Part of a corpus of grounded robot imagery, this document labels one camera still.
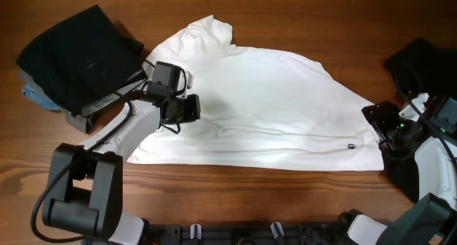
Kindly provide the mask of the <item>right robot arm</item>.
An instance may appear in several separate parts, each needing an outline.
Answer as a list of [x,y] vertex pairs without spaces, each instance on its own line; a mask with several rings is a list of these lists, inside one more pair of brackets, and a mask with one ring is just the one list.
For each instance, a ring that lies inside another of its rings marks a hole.
[[456,100],[425,94],[399,109],[385,101],[362,110],[379,136],[384,171],[414,205],[390,224],[345,214],[355,244],[456,243]]

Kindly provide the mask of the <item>white t-shirt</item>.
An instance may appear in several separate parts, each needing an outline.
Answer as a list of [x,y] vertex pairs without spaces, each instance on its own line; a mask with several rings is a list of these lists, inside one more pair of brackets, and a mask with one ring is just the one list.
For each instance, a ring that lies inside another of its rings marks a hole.
[[230,24],[212,16],[189,24],[149,55],[183,67],[201,103],[179,134],[159,129],[132,164],[209,164],[294,171],[380,171],[368,101],[317,62],[273,49],[237,46]]

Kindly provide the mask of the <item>folded light blue garment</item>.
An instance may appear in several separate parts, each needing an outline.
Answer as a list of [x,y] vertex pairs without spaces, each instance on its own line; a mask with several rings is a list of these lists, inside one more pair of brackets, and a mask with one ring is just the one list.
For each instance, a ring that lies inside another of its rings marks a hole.
[[37,104],[38,106],[40,106],[41,108],[43,108],[45,110],[48,110],[48,111],[59,111],[60,110],[58,105],[56,105],[47,96],[40,94],[30,84],[24,84],[22,86],[21,92],[24,97],[30,99],[35,104]]

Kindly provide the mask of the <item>folded black garment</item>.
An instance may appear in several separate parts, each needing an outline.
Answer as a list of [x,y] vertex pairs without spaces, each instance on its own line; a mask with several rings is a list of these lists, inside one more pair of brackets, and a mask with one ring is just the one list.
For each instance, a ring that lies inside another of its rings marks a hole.
[[124,38],[97,5],[33,39],[16,60],[44,93],[72,114],[144,80],[143,44]]

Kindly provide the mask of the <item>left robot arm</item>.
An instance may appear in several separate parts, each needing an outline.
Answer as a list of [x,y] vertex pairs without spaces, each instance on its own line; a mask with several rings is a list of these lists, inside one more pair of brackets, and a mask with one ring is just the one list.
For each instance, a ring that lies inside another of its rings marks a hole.
[[155,244],[149,222],[123,211],[123,167],[140,143],[160,128],[178,134],[200,118],[200,102],[189,94],[193,76],[158,61],[139,89],[120,95],[121,112],[79,145],[60,144],[49,178],[31,215],[43,241],[62,244]]

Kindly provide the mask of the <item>black garment on right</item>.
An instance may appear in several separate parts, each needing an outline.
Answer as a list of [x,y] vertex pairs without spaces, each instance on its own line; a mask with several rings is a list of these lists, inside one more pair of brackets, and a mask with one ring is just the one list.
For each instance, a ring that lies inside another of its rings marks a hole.
[[428,127],[428,138],[413,156],[382,154],[385,174],[412,202],[432,193],[455,208],[456,50],[419,38],[389,57],[384,67],[398,94],[407,97],[399,115]]

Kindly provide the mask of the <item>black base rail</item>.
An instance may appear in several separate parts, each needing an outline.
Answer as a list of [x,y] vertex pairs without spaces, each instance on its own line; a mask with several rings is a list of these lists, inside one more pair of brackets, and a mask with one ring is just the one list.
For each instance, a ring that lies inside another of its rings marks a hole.
[[346,245],[352,244],[336,222],[283,225],[150,225],[145,245]]

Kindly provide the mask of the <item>folded grey garment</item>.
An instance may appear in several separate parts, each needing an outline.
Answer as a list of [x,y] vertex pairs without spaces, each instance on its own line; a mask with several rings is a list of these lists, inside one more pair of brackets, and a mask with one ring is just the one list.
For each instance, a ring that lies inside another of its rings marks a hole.
[[[40,94],[47,96],[43,89],[38,84],[36,84],[33,78],[24,70],[20,69],[18,76],[25,81],[25,84],[32,85],[32,87],[36,89]],[[119,95],[127,95],[130,91],[137,90],[138,87],[142,85],[147,79],[147,73],[143,69],[140,69],[134,72],[122,85],[120,85],[119,88],[115,90],[114,93],[108,94],[101,99],[84,105],[81,110],[81,115],[72,114],[70,111],[60,106],[59,111],[64,115],[66,122],[70,126],[74,127],[82,133],[91,133],[94,129],[94,125],[100,111],[107,109],[114,102],[118,101],[120,99]]]

